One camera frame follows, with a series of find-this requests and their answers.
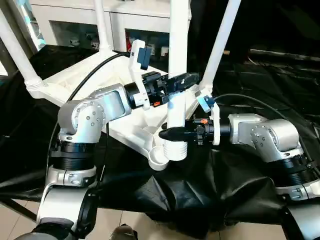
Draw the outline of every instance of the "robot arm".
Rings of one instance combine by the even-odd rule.
[[[50,150],[46,187],[37,214],[37,226],[20,240],[84,239],[94,228],[98,208],[96,167],[93,156],[104,126],[129,115],[132,109],[153,107],[169,101],[199,80],[197,73],[168,79],[158,72],[142,75],[135,82],[98,89],[82,100],[65,103],[59,110],[61,127],[58,140]]]
[[[288,239],[313,240],[320,237],[320,176],[316,161],[305,156],[296,127],[285,119],[268,120],[251,113],[230,114],[227,124],[215,127],[213,98],[196,94],[209,118],[186,120],[185,127],[174,127],[159,133],[170,141],[194,141],[198,145],[214,144],[215,131],[228,136],[232,144],[248,145],[266,163],[276,192],[287,203],[281,211],[282,228]]]

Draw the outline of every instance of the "black fabric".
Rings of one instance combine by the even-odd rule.
[[[45,46],[31,59],[43,79],[90,56],[94,51]],[[214,94],[242,93],[258,98],[286,115],[297,127],[313,159],[320,156],[319,74],[255,65],[221,64]],[[0,198],[39,201],[45,184],[47,149],[59,108],[33,99],[18,73],[0,87]],[[278,118],[254,102],[240,98],[219,101],[221,117],[257,113]],[[205,117],[198,108],[197,118]],[[153,220],[187,235],[203,238],[238,221],[279,223],[278,201],[264,164],[249,147],[222,139],[211,149],[188,145],[188,157],[152,170],[145,157],[109,137],[106,171],[99,205],[147,213]],[[106,136],[95,153],[103,164]]]

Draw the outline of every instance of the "floor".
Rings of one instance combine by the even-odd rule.
[[[36,213],[39,203],[16,200],[30,211]],[[98,209],[94,230],[87,236],[88,240],[107,240],[111,232],[126,223],[138,232],[139,240],[193,240],[155,223],[145,214],[113,209]],[[18,213],[0,205],[0,240],[13,240],[30,232],[35,223]],[[207,240],[285,240],[281,226],[238,223],[227,230],[209,234]]]

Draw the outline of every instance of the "white cabinet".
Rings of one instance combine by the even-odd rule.
[[[110,18],[112,24],[114,48],[118,51],[127,51],[127,29],[162,33],[169,33],[170,31],[170,18],[114,12],[110,13]]]
[[[73,27],[63,28],[62,23],[96,24],[93,0],[30,0],[30,3],[47,44],[66,45],[62,39],[72,38],[69,34]],[[170,0],[103,0],[103,9],[108,42],[115,50],[127,50],[127,30],[170,32]],[[81,34],[83,28],[78,26]]]
[[[46,44],[49,45],[68,46],[66,41],[73,37],[73,33],[71,31],[72,28],[89,29],[88,32],[92,32],[95,29],[96,33],[98,33],[98,29],[96,26],[96,14],[94,10],[32,5],[32,12],[38,22],[39,28],[42,32]],[[110,13],[104,12],[104,14],[107,26],[107,39],[109,44],[113,47],[114,41],[112,37]],[[77,26],[72,27],[70,26],[70,24],[65,23],[74,23]],[[77,34],[81,34],[81,36],[79,37],[80,39],[86,37],[85,30],[82,32],[74,32],[77,32]]]

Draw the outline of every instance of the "black cloth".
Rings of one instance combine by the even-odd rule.
[[[94,51],[45,46],[31,58],[43,79],[90,56]],[[221,64],[214,94],[242,93],[275,107],[296,125],[315,160],[320,156],[319,74],[307,71]],[[33,99],[17,73],[0,87],[0,198],[39,201],[45,184],[47,150],[59,108]],[[240,98],[219,101],[221,117],[230,113],[257,113],[279,118],[256,103]],[[196,117],[204,117],[201,109]],[[147,213],[153,220],[187,235],[203,238],[238,221],[279,223],[282,208],[261,159],[248,147],[188,145],[187,159],[154,171],[147,159],[112,137],[108,138],[106,171],[99,205]],[[102,166],[106,136],[96,148],[95,163]]]

